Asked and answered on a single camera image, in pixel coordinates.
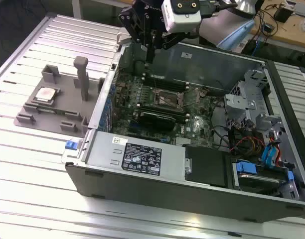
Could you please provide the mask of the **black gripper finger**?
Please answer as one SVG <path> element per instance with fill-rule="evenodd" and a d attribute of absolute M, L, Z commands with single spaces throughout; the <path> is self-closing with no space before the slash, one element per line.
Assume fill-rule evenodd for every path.
<path fill-rule="evenodd" d="M 132 39 L 146 48 L 146 62 L 152 62 L 151 16 L 148 9 L 125 7 L 119 19 Z"/>
<path fill-rule="evenodd" d="M 155 58 L 156 50 L 169 49 L 186 38 L 195 39 L 198 38 L 198 34 L 193 32 L 181 32 L 162 35 L 160 32 L 157 32 L 156 35 L 152 37 L 151 62 L 153 62 Z"/>

